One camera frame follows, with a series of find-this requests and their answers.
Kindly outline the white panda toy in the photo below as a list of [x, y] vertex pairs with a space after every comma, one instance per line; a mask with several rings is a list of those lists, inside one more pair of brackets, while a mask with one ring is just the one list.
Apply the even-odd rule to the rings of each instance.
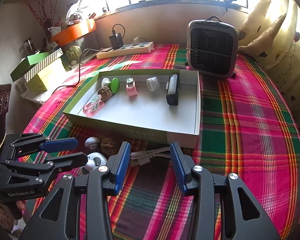
[[98, 152], [93, 152], [87, 155], [87, 163], [81, 167], [81, 174], [86, 175], [98, 169], [100, 166], [104, 166], [107, 163], [107, 158]]

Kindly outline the white mushroom hook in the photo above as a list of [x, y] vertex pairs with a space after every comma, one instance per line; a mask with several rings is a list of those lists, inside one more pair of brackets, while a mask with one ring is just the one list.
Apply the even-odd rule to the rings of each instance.
[[101, 140], [97, 137], [89, 137], [86, 141], [85, 141], [85, 147], [90, 149], [93, 152], [97, 152], [98, 149], [100, 148], [100, 143]]

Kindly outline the smooth brown walnut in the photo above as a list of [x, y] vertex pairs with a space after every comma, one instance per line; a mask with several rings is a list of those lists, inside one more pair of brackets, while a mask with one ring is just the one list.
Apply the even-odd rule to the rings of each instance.
[[112, 155], [116, 155], [120, 149], [122, 140], [116, 138], [105, 137], [101, 139], [100, 148], [101, 153], [109, 158]]

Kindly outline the large pink clip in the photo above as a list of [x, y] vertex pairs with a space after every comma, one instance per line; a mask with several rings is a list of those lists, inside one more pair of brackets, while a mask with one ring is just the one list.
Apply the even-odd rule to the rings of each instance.
[[98, 111], [104, 106], [102, 96], [97, 94], [89, 103], [83, 107], [83, 114], [89, 118], [92, 118]]

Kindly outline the round dark brown walnut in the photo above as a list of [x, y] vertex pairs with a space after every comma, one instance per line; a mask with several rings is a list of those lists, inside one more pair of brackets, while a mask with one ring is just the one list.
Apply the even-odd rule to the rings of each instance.
[[103, 102], [106, 102], [113, 96], [113, 93], [109, 87], [103, 86], [98, 90], [98, 95], [101, 96]]

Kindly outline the green white spool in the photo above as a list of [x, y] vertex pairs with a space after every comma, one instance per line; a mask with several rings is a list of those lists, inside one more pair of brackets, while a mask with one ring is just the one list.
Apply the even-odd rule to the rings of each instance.
[[120, 88], [120, 81], [117, 77], [114, 77], [111, 80], [105, 77], [102, 79], [101, 86], [110, 88], [111, 92], [116, 94]]

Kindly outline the small pink clip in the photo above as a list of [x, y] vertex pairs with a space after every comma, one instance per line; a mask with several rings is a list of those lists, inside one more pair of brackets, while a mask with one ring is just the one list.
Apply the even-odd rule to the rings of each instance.
[[126, 80], [126, 91], [129, 97], [137, 96], [137, 90], [135, 86], [134, 78], [128, 77]]

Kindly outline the white round cap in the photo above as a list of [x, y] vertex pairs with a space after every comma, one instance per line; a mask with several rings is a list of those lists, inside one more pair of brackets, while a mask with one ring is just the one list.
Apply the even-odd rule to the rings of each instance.
[[151, 92], [155, 92], [160, 88], [160, 82], [156, 76], [148, 78], [146, 84]]

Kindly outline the black rectangular device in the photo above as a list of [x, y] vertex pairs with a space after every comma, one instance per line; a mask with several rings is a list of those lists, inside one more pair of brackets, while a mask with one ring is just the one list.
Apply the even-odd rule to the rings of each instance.
[[174, 73], [170, 76], [166, 86], [166, 101], [170, 106], [177, 106], [179, 101], [179, 75]]

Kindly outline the yellow green box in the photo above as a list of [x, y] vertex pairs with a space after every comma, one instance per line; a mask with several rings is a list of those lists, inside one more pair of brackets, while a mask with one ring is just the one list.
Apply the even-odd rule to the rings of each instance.
[[36, 64], [25, 75], [26, 87], [31, 91], [47, 91], [60, 85], [66, 78], [66, 71], [60, 58], [43, 67], [44, 61]]

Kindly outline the striped white box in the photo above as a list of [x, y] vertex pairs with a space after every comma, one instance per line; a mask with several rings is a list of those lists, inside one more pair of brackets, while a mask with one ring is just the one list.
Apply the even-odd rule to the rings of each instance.
[[51, 72], [52, 66], [55, 62], [59, 62], [61, 56], [63, 55], [63, 51], [61, 48], [55, 50], [53, 53], [48, 55], [42, 61], [37, 63], [34, 67], [32, 67], [25, 75], [24, 79], [26, 82], [30, 82], [33, 78], [38, 77], [42, 79], [49, 72]]

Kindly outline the white plug on strip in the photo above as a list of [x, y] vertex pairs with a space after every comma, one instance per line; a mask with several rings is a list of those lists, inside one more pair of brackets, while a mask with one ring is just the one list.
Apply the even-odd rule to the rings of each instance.
[[148, 42], [143, 36], [137, 36], [133, 39], [133, 46], [137, 46], [141, 44], [142, 42]]

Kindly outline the beige power strip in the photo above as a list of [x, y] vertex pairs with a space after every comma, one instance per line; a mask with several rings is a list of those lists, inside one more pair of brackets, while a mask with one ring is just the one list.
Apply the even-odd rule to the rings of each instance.
[[147, 54], [154, 49], [154, 42], [142, 42], [137, 45], [126, 44], [119, 49], [109, 48], [102, 50], [97, 53], [96, 56], [98, 59], [106, 59], [110, 57], [126, 56], [126, 55], [135, 55], [135, 54]]

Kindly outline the grey black desk fan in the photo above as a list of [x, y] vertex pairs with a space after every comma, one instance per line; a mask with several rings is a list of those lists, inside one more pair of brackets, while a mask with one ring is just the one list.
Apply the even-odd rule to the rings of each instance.
[[217, 16], [192, 20], [187, 28], [187, 65], [200, 74], [228, 79], [238, 55], [238, 32]]

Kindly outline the cream heart curtain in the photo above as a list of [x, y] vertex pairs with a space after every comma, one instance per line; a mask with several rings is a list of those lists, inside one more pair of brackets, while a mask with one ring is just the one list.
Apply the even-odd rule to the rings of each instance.
[[253, 56], [300, 125], [300, 8], [294, 0], [250, 0], [239, 52]]

